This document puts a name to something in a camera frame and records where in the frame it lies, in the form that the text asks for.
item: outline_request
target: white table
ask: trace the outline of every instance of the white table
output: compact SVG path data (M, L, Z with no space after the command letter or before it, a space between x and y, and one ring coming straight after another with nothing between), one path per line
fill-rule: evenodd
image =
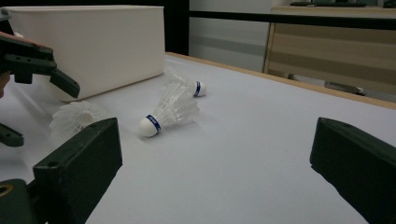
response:
M317 119L347 122L396 146L396 110L387 108L394 104L169 54L166 63L208 86L197 99L200 115L187 125L152 138L138 134L164 76L86 99L118 118L123 155L87 223L365 223L310 168ZM9 82L0 122L23 133L25 145L0 145L1 180L34 178L32 166L55 149L49 125L63 104L35 84Z

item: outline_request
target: white shuttlecock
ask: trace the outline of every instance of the white shuttlecock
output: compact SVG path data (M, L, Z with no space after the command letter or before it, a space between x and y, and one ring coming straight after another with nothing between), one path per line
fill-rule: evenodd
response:
M61 106L52 118L52 123L49 125L51 138L60 146L88 125L102 119L109 119L111 116L98 105L82 101Z
M192 119L198 112L198 102L192 97L191 87L172 82L165 89L154 112L140 121L139 132L151 137L161 129Z
M204 82L193 81L171 66L166 66L163 72L168 77L168 84L172 82L180 82L183 85L190 86L193 96L203 96L206 94L206 84Z

